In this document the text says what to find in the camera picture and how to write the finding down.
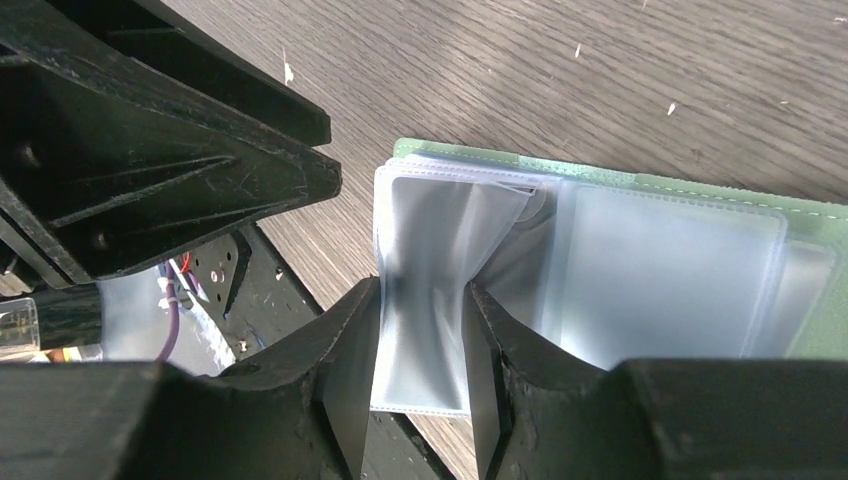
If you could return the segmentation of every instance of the wood grain surface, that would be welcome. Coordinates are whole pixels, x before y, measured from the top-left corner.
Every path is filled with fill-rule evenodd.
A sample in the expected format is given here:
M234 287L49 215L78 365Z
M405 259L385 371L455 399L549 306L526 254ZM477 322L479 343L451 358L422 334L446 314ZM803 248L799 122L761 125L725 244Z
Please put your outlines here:
M401 136L848 200L844 1L166 3L332 117L342 194L262 223L325 307L375 271ZM416 422L475 478L467 422Z

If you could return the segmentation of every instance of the plastic pocket page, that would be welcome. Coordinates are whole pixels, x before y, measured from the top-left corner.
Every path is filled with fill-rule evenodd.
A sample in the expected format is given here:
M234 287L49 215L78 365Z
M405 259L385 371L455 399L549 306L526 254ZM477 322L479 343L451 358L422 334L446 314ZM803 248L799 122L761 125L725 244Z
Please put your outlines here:
M826 294L838 255L833 248L790 238L784 247L783 272L774 303L754 336L752 357L781 358L792 347L804 321Z
M374 228L383 305L372 409L469 413L462 291L530 196L471 176L378 169Z
M520 322L542 335L549 329L541 322L541 286L546 277L556 219L557 196L563 183L577 182L561 176L455 162L424 155L393 158L386 165L424 168L469 175L477 181L518 186L538 184L515 224L474 278Z
M785 219L600 187L560 195L543 317L561 348L627 358L740 357L768 311Z

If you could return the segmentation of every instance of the purple cable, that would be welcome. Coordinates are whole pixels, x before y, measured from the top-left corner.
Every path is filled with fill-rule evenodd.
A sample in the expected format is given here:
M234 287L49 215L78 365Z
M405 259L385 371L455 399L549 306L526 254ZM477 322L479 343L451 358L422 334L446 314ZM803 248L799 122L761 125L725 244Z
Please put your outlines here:
M177 275L174 272L174 267L171 266L171 262L165 262L165 279L168 280L168 284L165 286L165 297L168 299L171 330L168 332L168 339L165 340L162 351L156 356L157 362L165 362L171 357L171 353L174 351L174 345L177 344L177 336L180 334L180 309L177 304L177 291L174 288L176 277Z
M197 281L197 277L194 276L194 273L191 270L187 271L186 276L188 277L189 283L191 283L191 288L194 289L195 295L200 295L200 283Z

